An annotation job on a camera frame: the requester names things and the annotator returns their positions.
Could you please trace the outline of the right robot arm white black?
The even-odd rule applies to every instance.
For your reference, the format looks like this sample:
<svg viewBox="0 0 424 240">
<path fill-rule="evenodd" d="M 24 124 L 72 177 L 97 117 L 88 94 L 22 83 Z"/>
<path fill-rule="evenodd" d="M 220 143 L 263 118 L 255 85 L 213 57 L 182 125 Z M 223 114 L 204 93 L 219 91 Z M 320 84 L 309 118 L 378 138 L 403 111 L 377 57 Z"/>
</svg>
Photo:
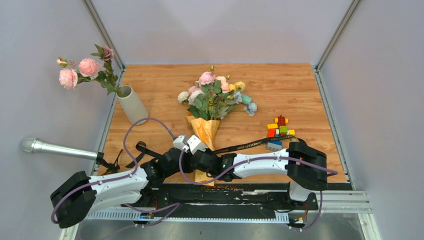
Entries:
<svg viewBox="0 0 424 240">
<path fill-rule="evenodd" d="M 262 154 L 228 153 L 217 156 L 204 144 L 189 146 L 191 166 L 209 174 L 214 181 L 232 182 L 256 175 L 285 175 L 291 179 L 286 204 L 298 209 L 312 191 L 325 191 L 328 176 L 327 155 L 304 141 L 290 142 L 288 148 Z"/>
</svg>

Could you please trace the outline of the flower bouquet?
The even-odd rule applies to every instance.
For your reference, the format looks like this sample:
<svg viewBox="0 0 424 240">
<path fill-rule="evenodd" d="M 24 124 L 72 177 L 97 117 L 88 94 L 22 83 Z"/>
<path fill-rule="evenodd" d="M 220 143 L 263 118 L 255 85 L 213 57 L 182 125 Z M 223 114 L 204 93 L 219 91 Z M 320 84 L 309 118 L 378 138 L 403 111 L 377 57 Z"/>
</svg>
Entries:
<svg viewBox="0 0 424 240">
<path fill-rule="evenodd" d="M 243 81 L 230 82 L 230 75 L 218 76 L 215 66 L 203 72 L 190 88 L 177 96 L 177 102 L 188 106 L 187 121 L 194 134 L 212 151 L 221 120 L 243 101 Z"/>
</svg>

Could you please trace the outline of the black ribbon with gold text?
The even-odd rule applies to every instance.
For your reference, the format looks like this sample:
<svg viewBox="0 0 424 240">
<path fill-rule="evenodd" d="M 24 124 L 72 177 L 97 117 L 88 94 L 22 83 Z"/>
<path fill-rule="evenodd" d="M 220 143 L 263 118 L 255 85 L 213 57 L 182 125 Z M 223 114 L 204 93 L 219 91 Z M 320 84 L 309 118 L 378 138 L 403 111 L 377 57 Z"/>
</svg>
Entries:
<svg viewBox="0 0 424 240">
<path fill-rule="evenodd" d="M 242 144 L 237 144 L 237 145 L 219 148 L 219 149 L 214 150 L 213 152 L 215 154 L 229 153 L 229 152 L 254 148 L 256 146 L 267 144 L 267 143 L 274 142 L 274 141 L 291 140 L 291 139 L 298 140 L 298 138 L 295 135 L 281 135 L 281 136 L 274 136 L 274 137 L 265 137 L 265 138 L 254 140 L 254 141 L 247 142 L 247 143 L 242 143 Z M 146 146 L 143 145 L 142 141 L 139 141 L 136 144 L 135 147 L 140 152 L 140 154 L 135 158 L 135 162 L 137 164 L 139 164 L 141 162 L 142 158 L 145 155 L 148 155 L 148 156 L 153 157 L 153 159 L 151 159 L 150 162 L 152 162 L 152 163 L 155 162 L 160 167 L 162 167 L 164 169 L 169 168 L 169 167 L 175 167 L 178 164 L 178 161 L 179 161 L 178 157 L 179 157 L 180 153 L 182 152 L 181 150 L 179 150 L 177 148 L 170 148 L 168 152 L 166 152 L 164 154 L 159 154 L 157 152 L 149 150 Z"/>
</svg>

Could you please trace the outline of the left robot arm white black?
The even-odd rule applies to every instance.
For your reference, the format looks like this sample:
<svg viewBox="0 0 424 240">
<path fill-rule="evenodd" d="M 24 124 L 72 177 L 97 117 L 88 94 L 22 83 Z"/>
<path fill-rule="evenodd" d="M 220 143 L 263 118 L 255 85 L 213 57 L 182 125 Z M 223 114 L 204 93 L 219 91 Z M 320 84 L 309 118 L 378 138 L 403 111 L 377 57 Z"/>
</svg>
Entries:
<svg viewBox="0 0 424 240">
<path fill-rule="evenodd" d="M 84 171 L 74 173 L 51 195 L 51 220 L 61 229 L 80 223 L 98 210 L 137 202 L 149 206 L 153 193 L 146 187 L 158 187 L 164 180 L 180 171 L 192 173 L 191 154 L 181 150 L 169 151 L 144 162 L 133 170 L 109 175 L 88 176 Z"/>
</svg>

